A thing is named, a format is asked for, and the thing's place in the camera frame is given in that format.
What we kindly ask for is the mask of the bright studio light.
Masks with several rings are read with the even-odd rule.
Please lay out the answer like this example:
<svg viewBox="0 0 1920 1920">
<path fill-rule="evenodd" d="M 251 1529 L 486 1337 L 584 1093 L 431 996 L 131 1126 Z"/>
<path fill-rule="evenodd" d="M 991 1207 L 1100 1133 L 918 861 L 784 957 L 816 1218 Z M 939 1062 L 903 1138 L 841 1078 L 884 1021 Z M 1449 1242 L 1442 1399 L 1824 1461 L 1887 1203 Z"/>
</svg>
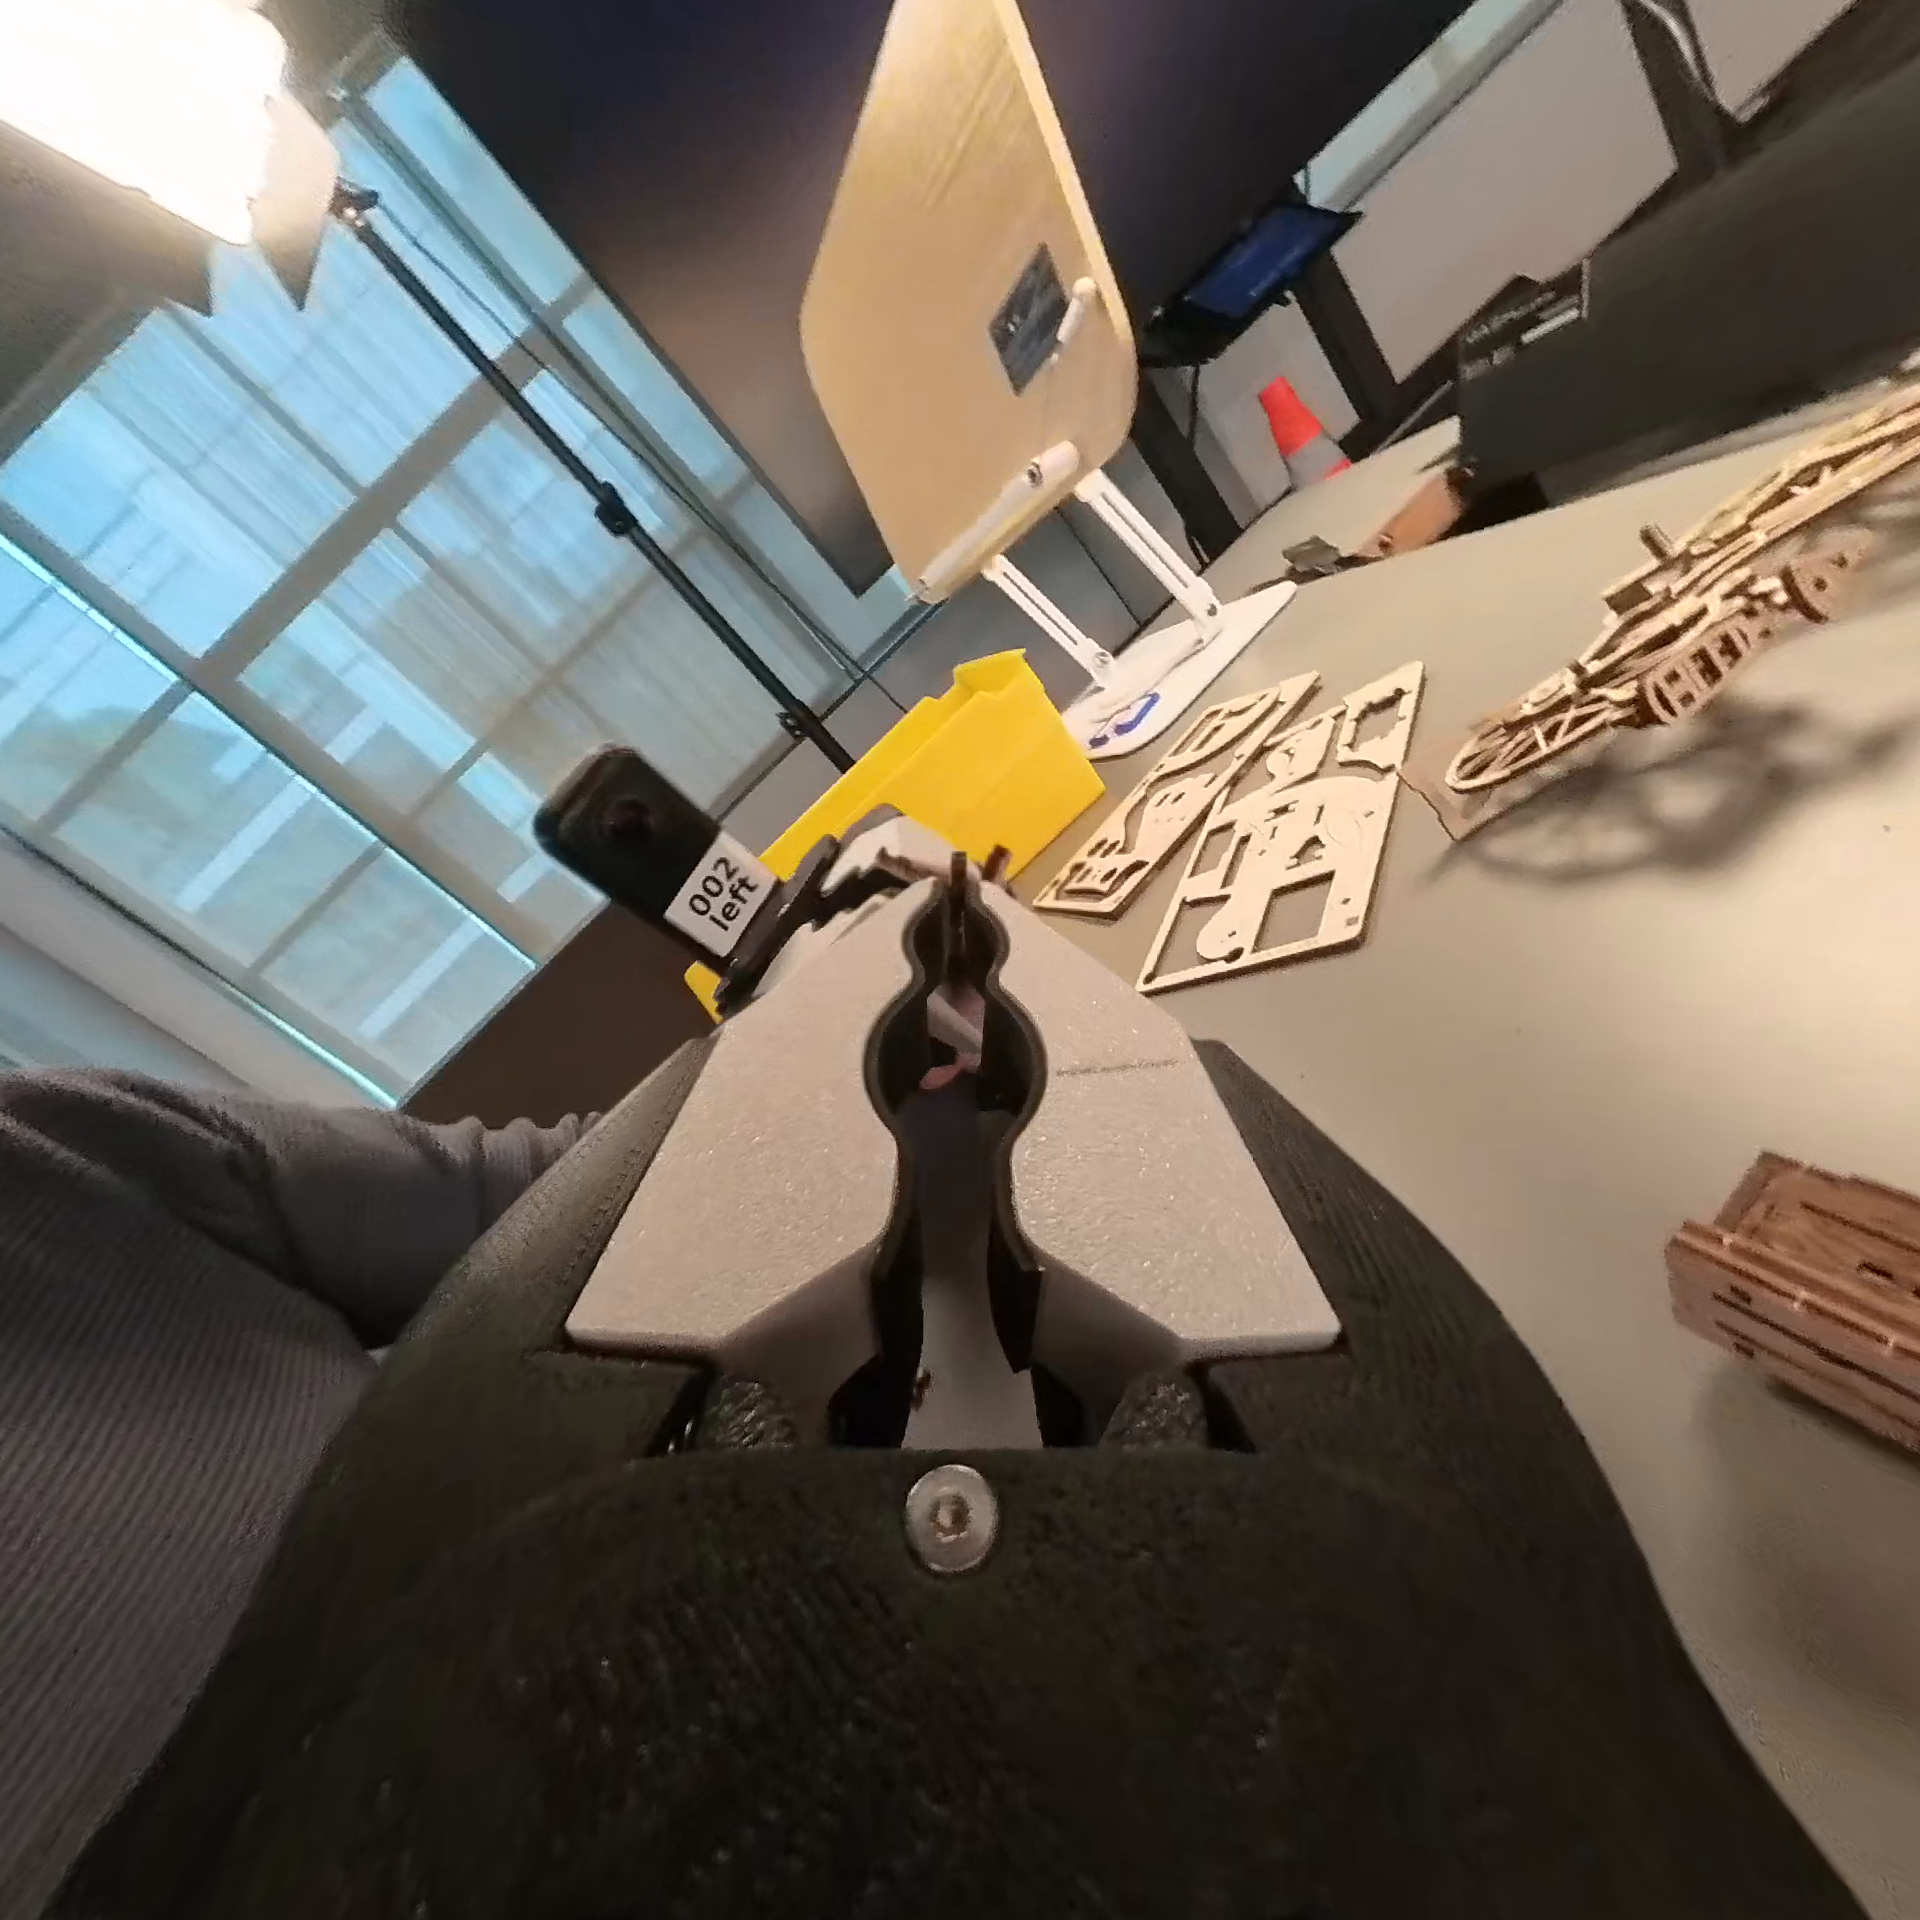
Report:
<svg viewBox="0 0 1920 1920">
<path fill-rule="evenodd" d="M 256 254 L 308 299 L 340 161 L 256 4 L 4 2 L 4 279 L 50 267 L 214 311 Z"/>
</svg>

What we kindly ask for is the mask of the large black screen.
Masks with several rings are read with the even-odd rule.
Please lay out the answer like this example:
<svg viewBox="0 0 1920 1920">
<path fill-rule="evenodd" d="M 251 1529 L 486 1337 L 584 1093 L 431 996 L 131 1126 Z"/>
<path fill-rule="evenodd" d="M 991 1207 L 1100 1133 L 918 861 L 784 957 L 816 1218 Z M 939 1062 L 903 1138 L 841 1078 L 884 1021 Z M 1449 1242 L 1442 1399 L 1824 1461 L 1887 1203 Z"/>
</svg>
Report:
<svg viewBox="0 0 1920 1920">
<path fill-rule="evenodd" d="M 1465 2 L 1022 2 L 1143 362 Z M 889 570 L 800 302 L 891 7 L 388 4 L 391 34 L 832 570 Z"/>
</svg>

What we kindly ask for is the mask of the wooden part sheet square windows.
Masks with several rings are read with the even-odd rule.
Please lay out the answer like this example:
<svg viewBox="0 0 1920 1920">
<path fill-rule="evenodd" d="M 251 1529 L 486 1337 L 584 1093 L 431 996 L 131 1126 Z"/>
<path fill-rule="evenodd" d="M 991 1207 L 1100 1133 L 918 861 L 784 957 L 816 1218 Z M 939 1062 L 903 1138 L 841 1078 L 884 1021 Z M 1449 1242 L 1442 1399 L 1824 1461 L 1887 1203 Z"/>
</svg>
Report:
<svg viewBox="0 0 1920 1920">
<path fill-rule="evenodd" d="M 1409 660 L 1238 749 L 1142 963 L 1142 995 L 1366 939 L 1425 686 L 1425 662 Z"/>
</svg>

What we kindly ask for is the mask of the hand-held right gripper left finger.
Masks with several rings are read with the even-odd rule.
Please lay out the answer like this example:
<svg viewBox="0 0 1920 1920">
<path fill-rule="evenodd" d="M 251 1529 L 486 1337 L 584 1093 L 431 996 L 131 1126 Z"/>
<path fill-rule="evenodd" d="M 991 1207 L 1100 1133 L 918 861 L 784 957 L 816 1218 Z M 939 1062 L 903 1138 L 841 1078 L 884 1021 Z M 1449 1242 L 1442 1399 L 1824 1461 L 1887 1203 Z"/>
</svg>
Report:
<svg viewBox="0 0 1920 1920">
<path fill-rule="evenodd" d="M 567 1337 L 767 1386 L 806 1437 L 896 1444 L 922 1370 L 903 1116 L 934 1067 L 942 885 L 870 903 L 726 1021 Z"/>
</svg>

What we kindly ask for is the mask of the small wooden crate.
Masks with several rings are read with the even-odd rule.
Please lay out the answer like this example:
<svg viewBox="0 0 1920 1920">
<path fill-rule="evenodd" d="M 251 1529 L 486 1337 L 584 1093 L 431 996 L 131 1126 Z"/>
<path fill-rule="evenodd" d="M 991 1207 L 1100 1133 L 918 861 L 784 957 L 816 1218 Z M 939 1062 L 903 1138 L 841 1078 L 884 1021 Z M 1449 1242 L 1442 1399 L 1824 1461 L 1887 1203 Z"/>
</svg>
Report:
<svg viewBox="0 0 1920 1920">
<path fill-rule="evenodd" d="M 1759 1155 L 1665 1249 L 1672 1313 L 1847 1423 L 1919 1451 L 1919 1199 Z"/>
</svg>

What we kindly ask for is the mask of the large grid window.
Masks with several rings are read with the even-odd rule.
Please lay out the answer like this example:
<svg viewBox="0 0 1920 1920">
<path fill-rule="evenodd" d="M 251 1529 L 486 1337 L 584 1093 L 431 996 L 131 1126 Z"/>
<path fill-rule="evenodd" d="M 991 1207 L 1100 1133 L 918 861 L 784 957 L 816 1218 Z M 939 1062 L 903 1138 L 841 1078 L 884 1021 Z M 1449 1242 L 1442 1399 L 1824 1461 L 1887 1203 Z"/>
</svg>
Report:
<svg viewBox="0 0 1920 1920">
<path fill-rule="evenodd" d="M 394 39 L 327 77 L 374 228 L 588 493 L 350 230 L 305 307 L 4 265 L 4 828 L 350 1078 L 441 1067 L 598 911 L 532 817 L 602 741 L 698 803 L 799 746 L 681 597 L 820 717 L 905 620 L 850 587 Z"/>
</svg>

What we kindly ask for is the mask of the person's grey sweater torso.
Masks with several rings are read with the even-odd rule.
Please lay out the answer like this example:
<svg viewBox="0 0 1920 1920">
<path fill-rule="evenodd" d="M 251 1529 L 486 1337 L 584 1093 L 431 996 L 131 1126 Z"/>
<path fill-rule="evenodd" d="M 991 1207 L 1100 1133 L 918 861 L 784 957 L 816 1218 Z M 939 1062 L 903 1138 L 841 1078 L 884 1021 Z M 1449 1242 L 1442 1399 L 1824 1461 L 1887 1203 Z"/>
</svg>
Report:
<svg viewBox="0 0 1920 1920">
<path fill-rule="evenodd" d="M 371 1377 L 339 1285 L 394 1118 L 4 1074 L 4 1915 L 168 1747 Z"/>
</svg>

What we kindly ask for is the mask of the black light stand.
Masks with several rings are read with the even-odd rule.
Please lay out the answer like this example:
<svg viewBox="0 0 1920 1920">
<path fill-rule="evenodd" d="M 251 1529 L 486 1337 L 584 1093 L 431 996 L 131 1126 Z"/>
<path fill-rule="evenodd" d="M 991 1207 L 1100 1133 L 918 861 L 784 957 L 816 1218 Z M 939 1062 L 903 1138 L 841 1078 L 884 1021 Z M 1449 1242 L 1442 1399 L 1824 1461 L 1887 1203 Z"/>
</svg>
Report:
<svg viewBox="0 0 1920 1920">
<path fill-rule="evenodd" d="M 515 386 L 504 365 L 457 323 L 447 303 L 431 290 L 431 286 L 400 259 L 394 245 L 374 226 L 371 215 L 377 209 L 377 191 L 354 183 L 337 183 L 330 191 L 327 215 L 343 226 L 364 251 L 388 275 L 388 279 L 414 302 L 438 334 L 467 362 L 467 365 L 491 389 L 507 413 L 560 465 L 567 477 L 588 493 L 594 522 L 618 542 L 632 547 L 647 567 L 679 597 L 684 607 L 694 612 L 710 635 L 714 635 L 744 673 L 760 686 L 775 705 L 779 723 L 786 734 L 803 739 L 819 749 L 834 769 L 846 775 L 855 759 L 832 737 L 827 723 L 792 687 L 779 674 L 752 649 L 710 599 L 710 594 L 686 577 L 686 570 L 654 540 L 636 516 L 634 508 L 618 491 L 618 487 L 598 475 L 588 461 L 563 438 L 563 434 L 540 415 L 538 407 L 528 403 L 522 389 Z"/>
</svg>

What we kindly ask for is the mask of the brown partition panel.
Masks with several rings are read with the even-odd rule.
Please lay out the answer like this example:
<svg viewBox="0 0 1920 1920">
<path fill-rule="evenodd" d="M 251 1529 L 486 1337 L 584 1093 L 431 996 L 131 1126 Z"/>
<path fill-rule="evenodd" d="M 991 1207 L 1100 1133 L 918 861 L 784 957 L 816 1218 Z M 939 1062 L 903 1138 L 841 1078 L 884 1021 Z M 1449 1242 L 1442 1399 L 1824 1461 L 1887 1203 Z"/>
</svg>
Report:
<svg viewBox="0 0 1920 1920">
<path fill-rule="evenodd" d="M 714 1021 L 688 959 L 620 908 L 591 918 L 403 1109 L 422 1121 L 554 1124 L 611 1111 Z"/>
</svg>

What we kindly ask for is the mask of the wooden bicycle model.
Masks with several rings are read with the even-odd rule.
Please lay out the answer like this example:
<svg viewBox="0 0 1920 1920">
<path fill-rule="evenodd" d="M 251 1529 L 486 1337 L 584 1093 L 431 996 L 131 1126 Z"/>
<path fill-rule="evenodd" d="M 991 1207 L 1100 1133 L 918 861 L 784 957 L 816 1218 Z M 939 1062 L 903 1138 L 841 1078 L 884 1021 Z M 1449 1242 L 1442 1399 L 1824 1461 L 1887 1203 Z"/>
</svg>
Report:
<svg viewBox="0 0 1920 1920">
<path fill-rule="evenodd" d="M 1723 498 L 1679 537 L 1647 524 L 1648 557 L 1606 597 L 1595 638 L 1483 716 L 1434 788 L 1464 831 L 1626 732 L 1672 729 L 1714 705 L 1783 638 L 1832 621 L 1874 537 L 1860 506 L 1919 460 L 1919 380 L 1906 372 Z"/>
</svg>

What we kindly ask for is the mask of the blue box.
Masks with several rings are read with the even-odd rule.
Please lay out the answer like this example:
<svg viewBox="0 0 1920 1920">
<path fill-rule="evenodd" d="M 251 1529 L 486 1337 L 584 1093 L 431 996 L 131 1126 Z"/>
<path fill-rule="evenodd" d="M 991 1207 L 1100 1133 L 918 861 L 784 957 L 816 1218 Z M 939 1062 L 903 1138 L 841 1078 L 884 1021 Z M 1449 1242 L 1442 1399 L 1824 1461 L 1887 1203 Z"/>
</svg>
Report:
<svg viewBox="0 0 1920 1920">
<path fill-rule="evenodd" d="M 1358 223 L 1358 209 L 1322 209 L 1286 198 L 1241 226 L 1219 254 L 1169 302 L 1169 313 L 1216 324 L 1255 323 L 1282 303 L 1307 269 Z"/>
</svg>

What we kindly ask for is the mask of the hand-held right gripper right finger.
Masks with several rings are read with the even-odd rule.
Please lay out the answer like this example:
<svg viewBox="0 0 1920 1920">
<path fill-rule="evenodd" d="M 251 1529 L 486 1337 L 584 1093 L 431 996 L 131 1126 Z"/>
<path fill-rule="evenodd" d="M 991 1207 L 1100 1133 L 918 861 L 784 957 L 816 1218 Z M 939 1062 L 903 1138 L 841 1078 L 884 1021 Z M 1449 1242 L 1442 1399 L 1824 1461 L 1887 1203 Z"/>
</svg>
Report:
<svg viewBox="0 0 1920 1920">
<path fill-rule="evenodd" d="M 1338 1309 L 1188 1033 L 1010 895 L 975 895 L 992 1323 L 1092 1421 L 1142 1377 L 1329 1353 Z"/>
</svg>

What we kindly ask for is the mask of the wooden part sheet round holes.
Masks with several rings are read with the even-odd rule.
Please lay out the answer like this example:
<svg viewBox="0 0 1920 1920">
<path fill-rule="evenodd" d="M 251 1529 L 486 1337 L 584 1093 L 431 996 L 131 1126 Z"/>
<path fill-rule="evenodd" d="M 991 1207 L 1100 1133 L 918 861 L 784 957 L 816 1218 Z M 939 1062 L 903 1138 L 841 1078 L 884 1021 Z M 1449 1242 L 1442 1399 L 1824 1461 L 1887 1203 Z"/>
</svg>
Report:
<svg viewBox="0 0 1920 1920">
<path fill-rule="evenodd" d="M 1310 669 L 1203 708 L 1031 905 L 1097 922 L 1126 911 L 1188 844 L 1263 741 L 1304 708 L 1320 683 Z"/>
</svg>

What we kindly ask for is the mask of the yellow plastic bin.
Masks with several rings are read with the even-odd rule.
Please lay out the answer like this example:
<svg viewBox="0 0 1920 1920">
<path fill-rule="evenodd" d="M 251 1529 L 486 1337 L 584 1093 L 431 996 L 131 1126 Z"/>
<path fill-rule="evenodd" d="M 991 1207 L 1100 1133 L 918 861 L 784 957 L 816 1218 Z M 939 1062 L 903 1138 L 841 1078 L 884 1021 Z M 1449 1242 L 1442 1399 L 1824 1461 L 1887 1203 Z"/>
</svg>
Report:
<svg viewBox="0 0 1920 1920">
<path fill-rule="evenodd" d="M 792 877 L 825 838 L 843 846 L 863 826 L 899 812 L 944 838 L 944 876 L 959 849 L 979 869 L 1009 846 L 1012 877 L 1104 793 L 1039 673 L 1022 651 L 1003 651 L 959 666 L 944 695 L 918 702 L 756 853 Z M 832 922 L 852 909 L 852 898 L 827 903 Z"/>
</svg>

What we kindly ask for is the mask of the orange traffic cone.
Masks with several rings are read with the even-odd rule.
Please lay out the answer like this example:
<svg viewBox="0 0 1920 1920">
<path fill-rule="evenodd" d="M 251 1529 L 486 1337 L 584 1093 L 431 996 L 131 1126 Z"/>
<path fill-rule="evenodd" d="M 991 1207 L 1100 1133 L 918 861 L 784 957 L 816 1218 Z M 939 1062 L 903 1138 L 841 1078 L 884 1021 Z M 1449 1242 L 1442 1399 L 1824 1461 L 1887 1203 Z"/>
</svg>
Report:
<svg viewBox="0 0 1920 1920">
<path fill-rule="evenodd" d="M 1288 489 L 1299 493 L 1344 474 L 1353 461 L 1310 403 L 1279 375 L 1259 390 L 1259 405 L 1276 451 L 1288 468 Z"/>
</svg>

